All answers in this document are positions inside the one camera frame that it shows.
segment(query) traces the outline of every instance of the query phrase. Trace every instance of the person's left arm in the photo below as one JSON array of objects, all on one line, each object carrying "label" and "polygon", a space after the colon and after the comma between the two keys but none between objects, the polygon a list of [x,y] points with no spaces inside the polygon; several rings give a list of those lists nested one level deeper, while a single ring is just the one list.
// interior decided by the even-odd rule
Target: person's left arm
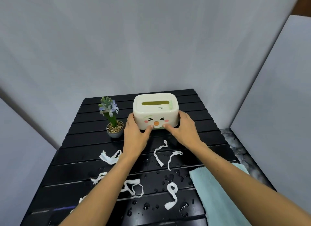
[{"label": "person's left arm", "polygon": [[145,148],[153,126],[141,133],[131,113],[124,129],[123,153],[107,175],[85,199],[69,214],[60,226],[106,225],[126,177]]}]

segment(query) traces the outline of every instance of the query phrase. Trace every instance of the black slatted table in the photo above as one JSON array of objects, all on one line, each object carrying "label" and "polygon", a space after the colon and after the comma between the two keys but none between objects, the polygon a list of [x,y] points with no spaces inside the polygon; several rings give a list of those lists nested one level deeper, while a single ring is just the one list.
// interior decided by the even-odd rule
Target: black slatted table
[{"label": "black slatted table", "polygon": [[[220,133],[210,114],[201,102],[195,90],[175,90],[179,109],[185,111],[195,121],[202,141],[210,149],[231,162],[238,162],[233,151]],[[138,94],[116,95],[120,109],[118,119],[124,123],[133,111],[133,100]],[[84,99],[62,146],[53,158],[38,191],[24,217],[22,226],[59,225],[75,208],[80,197],[87,195],[93,188],[91,178],[109,171],[112,166],[100,160],[104,150],[112,156],[123,148],[123,137],[111,139],[105,131],[108,120],[99,114],[100,97]],[[183,155],[172,158],[169,171],[166,164],[160,167],[153,151],[167,140],[168,147],[158,151],[158,157],[167,163],[172,151],[182,150]],[[144,186],[144,196],[130,199],[129,192],[120,193],[107,225],[207,225],[206,213],[198,197],[189,171],[202,166],[202,163],[166,130],[153,130],[146,148],[134,164],[127,179],[140,178]],[[164,205],[172,201],[167,192],[167,184],[178,186],[177,204],[170,210]],[[141,187],[134,190],[140,195]]]}]

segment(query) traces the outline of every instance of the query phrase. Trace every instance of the green stem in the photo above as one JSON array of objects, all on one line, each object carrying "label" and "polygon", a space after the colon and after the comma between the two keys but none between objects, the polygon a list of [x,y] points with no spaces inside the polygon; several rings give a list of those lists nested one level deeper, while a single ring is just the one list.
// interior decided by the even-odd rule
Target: green stem
[{"label": "green stem", "polygon": [[107,117],[107,119],[109,120],[109,122],[111,122],[111,124],[114,128],[117,126],[117,118],[115,117],[115,115],[110,117],[109,112],[106,112],[106,113],[104,113],[104,116]]}]

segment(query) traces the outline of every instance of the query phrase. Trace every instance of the marble floor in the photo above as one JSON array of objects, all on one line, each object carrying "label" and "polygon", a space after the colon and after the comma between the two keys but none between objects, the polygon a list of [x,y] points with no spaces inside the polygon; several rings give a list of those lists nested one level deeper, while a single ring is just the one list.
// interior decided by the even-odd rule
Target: marble floor
[{"label": "marble floor", "polygon": [[240,163],[245,166],[249,174],[259,180],[261,183],[267,185],[268,187],[273,188],[270,181],[266,178],[264,173],[255,163],[253,158],[247,152],[245,147],[241,144],[235,134],[232,132],[230,128],[220,130],[222,135],[225,137],[226,141],[230,145],[231,149],[233,150],[235,156],[239,159]]}]

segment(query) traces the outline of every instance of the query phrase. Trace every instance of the potted plant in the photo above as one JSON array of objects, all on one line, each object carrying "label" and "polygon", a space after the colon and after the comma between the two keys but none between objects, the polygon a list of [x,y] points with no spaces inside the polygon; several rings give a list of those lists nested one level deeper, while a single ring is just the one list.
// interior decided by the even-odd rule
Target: potted plant
[{"label": "potted plant", "polygon": [[117,120],[116,118],[116,114],[119,112],[119,108],[117,107],[115,100],[112,100],[109,97],[106,97],[106,99],[102,97],[100,102],[101,104],[98,104],[99,113],[107,117],[107,119],[110,121],[110,123],[106,127],[108,135],[111,138],[121,137],[125,125],[122,121]]}]

